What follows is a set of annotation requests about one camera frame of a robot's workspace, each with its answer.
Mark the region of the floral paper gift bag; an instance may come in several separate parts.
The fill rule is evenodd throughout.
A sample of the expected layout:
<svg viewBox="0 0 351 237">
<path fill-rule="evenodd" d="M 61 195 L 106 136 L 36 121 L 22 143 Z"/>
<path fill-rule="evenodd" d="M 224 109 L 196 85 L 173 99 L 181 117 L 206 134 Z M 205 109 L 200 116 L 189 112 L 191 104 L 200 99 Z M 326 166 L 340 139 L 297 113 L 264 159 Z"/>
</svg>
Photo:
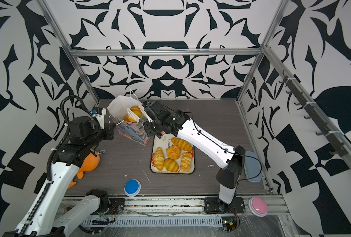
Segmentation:
<svg viewBox="0 0 351 237">
<path fill-rule="evenodd" d="M 127 109 L 138 106 L 138 104 L 142 105 L 132 90 L 130 90 L 128 96 L 120 95 L 108 105 L 107 111 L 110 114 L 108 119 L 116 124 L 116 129 L 120 135 L 145 146 L 150 140 L 143 126 L 147 119 L 142 116 L 137 123 L 124 120 L 125 115 L 128 114 Z"/>
</svg>

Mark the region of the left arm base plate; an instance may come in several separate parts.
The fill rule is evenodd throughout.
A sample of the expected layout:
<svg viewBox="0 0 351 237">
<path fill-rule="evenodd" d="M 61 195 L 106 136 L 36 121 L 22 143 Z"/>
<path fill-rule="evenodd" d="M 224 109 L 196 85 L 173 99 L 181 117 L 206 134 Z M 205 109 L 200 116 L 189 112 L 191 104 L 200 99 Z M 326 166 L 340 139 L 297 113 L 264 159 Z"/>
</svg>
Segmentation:
<svg viewBox="0 0 351 237">
<path fill-rule="evenodd" d="M 124 210 L 125 199 L 124 198 L 109 198 L 107 209 L 104 214 L 112 215 L 118 214 L 120 211 Z"/>
</svg>

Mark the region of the fake ring donut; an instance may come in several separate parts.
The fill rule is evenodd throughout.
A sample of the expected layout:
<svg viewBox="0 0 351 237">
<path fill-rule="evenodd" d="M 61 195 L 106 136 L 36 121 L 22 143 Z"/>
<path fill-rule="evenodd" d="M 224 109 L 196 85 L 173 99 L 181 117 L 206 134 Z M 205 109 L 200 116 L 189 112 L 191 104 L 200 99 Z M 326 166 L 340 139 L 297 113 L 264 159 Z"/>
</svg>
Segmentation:
<svg viewBox="0 0 351 237">
<path fill-rule="evenodd" d="M 126 122 L 137 123 L 137 121 L 135 121 L 133 118 L 131 118 L 128 114 L 125 115 L 124 120 Z"/>
</svg>

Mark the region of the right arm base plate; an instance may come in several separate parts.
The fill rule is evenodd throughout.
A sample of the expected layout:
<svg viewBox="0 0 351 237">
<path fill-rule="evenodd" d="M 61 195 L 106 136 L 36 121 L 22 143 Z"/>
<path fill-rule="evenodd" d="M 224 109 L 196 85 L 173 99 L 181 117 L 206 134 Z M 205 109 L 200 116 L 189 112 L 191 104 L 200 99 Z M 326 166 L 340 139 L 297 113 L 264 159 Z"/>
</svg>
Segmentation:
<svg viewBox="0 0 351 237">
<path fill-rule="evenodd" d="M 243 214 L 244 210 L 245 204 L 241 197 L 234 197 L 231 204 L 226 204 L 217 197 L 204 198 L 204 212 L 206 214 Z"/>
</svg>

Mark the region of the small fake croissant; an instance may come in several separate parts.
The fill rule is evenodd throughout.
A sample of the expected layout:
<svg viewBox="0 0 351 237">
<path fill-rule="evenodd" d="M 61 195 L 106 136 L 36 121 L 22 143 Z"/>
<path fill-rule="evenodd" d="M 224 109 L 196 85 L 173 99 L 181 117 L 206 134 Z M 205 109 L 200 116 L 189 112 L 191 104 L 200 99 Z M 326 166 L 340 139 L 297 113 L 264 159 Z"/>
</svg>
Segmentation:
<svg viewBox="0 0 351 237">
<path fill-rule="evenodd" d="M 130 110 L 131 110 L 134 114 L 136 114 L 139 118 L 142 117 L 142 111 L 141 111 L 141 109 L 140 109 L 138 106 L 132 106 L 132 107 L 130 108 Z"/>
</svg>

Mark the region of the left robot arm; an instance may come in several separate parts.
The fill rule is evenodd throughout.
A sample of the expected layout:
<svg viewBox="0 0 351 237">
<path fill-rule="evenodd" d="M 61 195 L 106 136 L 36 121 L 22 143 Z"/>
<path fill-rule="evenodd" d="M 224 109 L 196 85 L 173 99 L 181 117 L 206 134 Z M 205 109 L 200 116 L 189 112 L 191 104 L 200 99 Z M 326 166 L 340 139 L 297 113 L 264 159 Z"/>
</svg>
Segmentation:
<svg viewBox="0 0 351 237">
<path fill-rule="evenodd" d="M 47 165 L 47 179 L 28 213 L 14 231 L 5 237 L 68 237 L 89 215 L 108 210 L 109 200 L 104 190 L 91 190 L 63 216 L 56 218 L 62 199 L 85 158 L 103 140 L 113 139 L 112 126 L 104 115 L 83 116 L 66 121 L 70 141 L 53 149 Z"/>
</svg>

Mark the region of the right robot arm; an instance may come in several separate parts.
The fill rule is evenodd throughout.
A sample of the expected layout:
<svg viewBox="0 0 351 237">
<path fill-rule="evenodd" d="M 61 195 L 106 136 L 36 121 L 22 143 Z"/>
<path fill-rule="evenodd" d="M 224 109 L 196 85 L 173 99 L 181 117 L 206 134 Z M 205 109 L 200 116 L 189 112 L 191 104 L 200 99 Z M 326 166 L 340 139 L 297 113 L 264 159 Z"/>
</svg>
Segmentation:
<svg viewBox="0 0 351 237">
<path fill-rule="evenodd" d="M 229 207 L 236 195 L 236 189 L 245 162 L 245 149 L 227 145 L 196 124 L 191 112 L 168 108 L 158 101 L 139 103 L 139 109 L 145 116 L 143 123 L 149 136 L 161 137 L 162 132 L 183 139 L 211 158 L 220 170 L 216 180 L 220 184 L 219 204 Z"/>
</svg>

